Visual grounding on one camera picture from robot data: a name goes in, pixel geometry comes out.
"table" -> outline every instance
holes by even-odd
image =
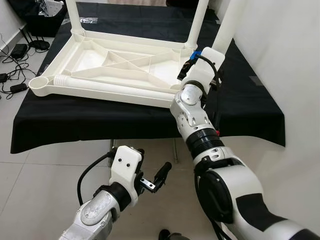
[[[173,42],[185,42],[194,9],[83,3],[81,17],[97,17],[86,30]],[[198,49],[211,46],[219,21],[208,9],[198,39]],[[71,25],[59,29],[38,74],[51,63],[69,37]],[[284,114],[232,42],[226,53],[224,82],[220,88],[220,135],[254,136],[285,146]],[[209,93],[205,110],[212,118],[216,93]],[[17,112],[11,153],[21,153],[53,143],[102,139],[176,138],[180,134],[169,109],[129,103],[51,94],[38,97],[31,90]]]

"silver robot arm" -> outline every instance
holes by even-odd
[[[143,158],[142,149],[118,147],[109,184],[99,187],[93,195],[94,198],[76,211],[72,225],[63,232],[59,240],[106,240],[120,212],[127,206],[135,206],[138,196],[144,190],[157,192],[165,182],[172,165],[166,162],[151,182],[143,178]]]
[[[211,48],[202,53],[212,62],[220,59]],[[170,111],[192,155],[196,192],[205,214],[212,224],[224,223],[238,240],[320,240],[299,224],[270,213],[257,176],[220,140],[201,107],[213,75],[205,79],[194,74],[204,64],[199,58],[183,79]]]

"black cloth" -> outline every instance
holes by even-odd
[[[86,30],[135,37],[185,42],[194,9],[157,6],[78,3],[81,17],[98,17]],[[198,38],[198,49],[211,46],[219,24],[207,10]],[[61,26],[45,57],[39,74],[67,42],[71,25]],[[284,115],[256,76],[234,42],[223,64],[220,89],[220,135],[255,136],[285,145]],[[209,94],[206,111],[212,118],[216,93]],[[28,91],[13,122],[11,153],[38,146],[101,139],[155,139],[179,137],[169,109],[129,103],[51,94],[38,97]]]

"power adapter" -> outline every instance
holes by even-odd
[[[10,91],[13,94],[22,92],[24,90],[27,90],[27,85],[25,83],[20,83],[20,84],[13,85],[13,86],[10,87]]]
[[[16,44],[10,56],[13,59],[22,59],[26,55],[27,51],[28,51],[27,44]]]
[[[5,83],[8,80],[8,75],[6,73],[0,74],[0,83]]]

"white wall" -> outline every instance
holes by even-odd
[[[8,43],[16,34],[19,29],[24,25],[23,21],[19,19],[16,13],[7,0],[0,0],[0,33],[3,40]],[[0,49],[4,48],[3,42],[0,42]]]
[[[211,2],[223,18],[230,0]],[[237,46],[285,115],[286,148],[225,137],[257,174],[270,211],[320,235],[320,4],[248,0]]]

